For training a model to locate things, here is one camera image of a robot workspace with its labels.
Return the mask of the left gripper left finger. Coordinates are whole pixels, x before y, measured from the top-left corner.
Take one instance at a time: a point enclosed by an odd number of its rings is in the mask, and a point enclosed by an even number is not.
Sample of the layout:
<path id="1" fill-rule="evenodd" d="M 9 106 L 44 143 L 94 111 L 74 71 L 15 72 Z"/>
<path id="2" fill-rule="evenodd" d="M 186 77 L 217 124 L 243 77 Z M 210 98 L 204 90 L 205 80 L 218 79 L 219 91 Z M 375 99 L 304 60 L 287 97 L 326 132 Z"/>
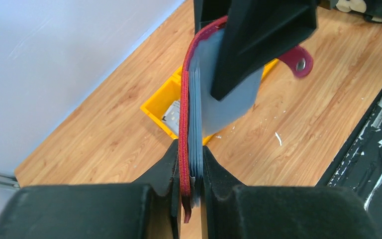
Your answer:
<path id="1" fill-rule="evenodd" d="M 0 239 L 178 239 L 178 141 L 130 183 L 23 187 L 0 214 Z"/>

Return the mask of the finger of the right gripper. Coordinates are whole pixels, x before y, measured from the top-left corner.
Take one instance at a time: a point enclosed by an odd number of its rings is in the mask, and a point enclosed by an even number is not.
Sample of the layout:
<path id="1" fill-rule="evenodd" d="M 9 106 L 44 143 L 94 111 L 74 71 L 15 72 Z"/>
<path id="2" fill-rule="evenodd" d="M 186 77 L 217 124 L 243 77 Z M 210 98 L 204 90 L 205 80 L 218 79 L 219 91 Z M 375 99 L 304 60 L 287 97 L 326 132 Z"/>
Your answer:
<path id="1" fill-rule="evenodd" d="M 211 95 L 222 100 L 246 77 L 273 59 L 297 78 L 313 58 L 301 47 L 317 28 L 316 0 L 196 0 L 194 28 L 223 30 Z"/>

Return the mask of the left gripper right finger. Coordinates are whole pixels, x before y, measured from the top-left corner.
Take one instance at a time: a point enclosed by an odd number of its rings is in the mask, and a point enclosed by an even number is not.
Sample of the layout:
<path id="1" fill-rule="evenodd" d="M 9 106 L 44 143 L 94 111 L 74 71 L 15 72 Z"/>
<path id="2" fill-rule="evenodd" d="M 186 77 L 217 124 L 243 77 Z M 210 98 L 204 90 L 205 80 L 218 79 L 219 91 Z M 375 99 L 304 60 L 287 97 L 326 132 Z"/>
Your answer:
<path id="1" fill-rule="evenodd" d="M 341 187 L 247 186 L 203 148 L 204 239 L 377 239 L 351 190 Z"/>

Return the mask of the red leather card holder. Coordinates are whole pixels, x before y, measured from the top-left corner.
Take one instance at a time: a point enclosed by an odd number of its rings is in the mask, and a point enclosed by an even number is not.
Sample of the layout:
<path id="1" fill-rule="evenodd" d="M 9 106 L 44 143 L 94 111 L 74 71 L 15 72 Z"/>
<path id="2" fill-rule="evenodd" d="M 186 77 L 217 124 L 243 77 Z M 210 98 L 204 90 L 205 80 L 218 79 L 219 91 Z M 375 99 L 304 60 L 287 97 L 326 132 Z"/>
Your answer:
<path id="1" fill-rule="evenodd" d="M 203 140 L 243 116 L 254 104 L 262 82 L 264 66 L 244 77 L 223 99 L 211 95 L 227 20 L 223 16 L 196 33 L 182 66 L 177 159 L 185 223 L 200 201 Z"/>

